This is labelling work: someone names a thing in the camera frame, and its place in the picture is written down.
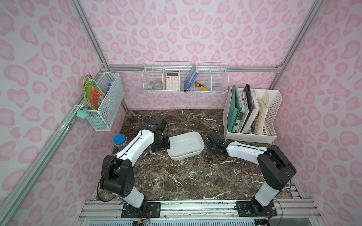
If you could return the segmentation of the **white plastic storage box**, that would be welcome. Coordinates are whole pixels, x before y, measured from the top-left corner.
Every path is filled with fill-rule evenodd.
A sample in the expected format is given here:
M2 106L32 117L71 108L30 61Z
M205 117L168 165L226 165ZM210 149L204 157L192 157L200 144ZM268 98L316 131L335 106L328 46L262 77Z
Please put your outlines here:
M167 153L174 161L201 154L205 148L202 136L195 131L170 137L169 141L170 149Z

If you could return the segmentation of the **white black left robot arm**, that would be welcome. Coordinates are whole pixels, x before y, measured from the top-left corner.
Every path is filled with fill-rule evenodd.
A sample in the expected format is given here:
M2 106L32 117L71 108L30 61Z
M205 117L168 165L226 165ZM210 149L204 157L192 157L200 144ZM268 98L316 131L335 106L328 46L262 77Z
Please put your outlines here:
M164 135L167 128L165 119L156 118L153 123L142 126L124 149L116 155L107 155L102 163L98 188L120 197L131 209L144 214L148 203L135 187L133 167L148 147L153 152L170 149L169 137Z

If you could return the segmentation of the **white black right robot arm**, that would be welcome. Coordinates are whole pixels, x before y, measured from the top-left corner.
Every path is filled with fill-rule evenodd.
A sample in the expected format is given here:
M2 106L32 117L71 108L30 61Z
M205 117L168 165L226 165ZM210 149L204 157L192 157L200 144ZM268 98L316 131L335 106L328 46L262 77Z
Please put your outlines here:
M259 191L248 202L248 209L260 216L274 198L296 175L297 170L278 146L255 147L223 139L214 131L207 135L207 150L211 154L235 157L258 165L264 177Z

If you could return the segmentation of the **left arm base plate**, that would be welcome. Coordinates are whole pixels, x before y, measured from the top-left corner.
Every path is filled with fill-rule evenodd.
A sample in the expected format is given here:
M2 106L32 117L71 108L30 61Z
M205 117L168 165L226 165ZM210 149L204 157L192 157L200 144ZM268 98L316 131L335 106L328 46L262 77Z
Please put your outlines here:
M159 218L161 202L145 202L139 208L125 203L120 210L122 211L121 218Z

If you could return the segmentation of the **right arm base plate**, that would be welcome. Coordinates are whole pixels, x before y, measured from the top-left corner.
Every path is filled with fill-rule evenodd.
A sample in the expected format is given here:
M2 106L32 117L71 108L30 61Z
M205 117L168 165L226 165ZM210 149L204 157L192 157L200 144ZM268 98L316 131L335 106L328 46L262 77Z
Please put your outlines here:
M276 217L278 213L273 202L267 206L262 206L257 201L239 201L233 207L238 212L239 217Z

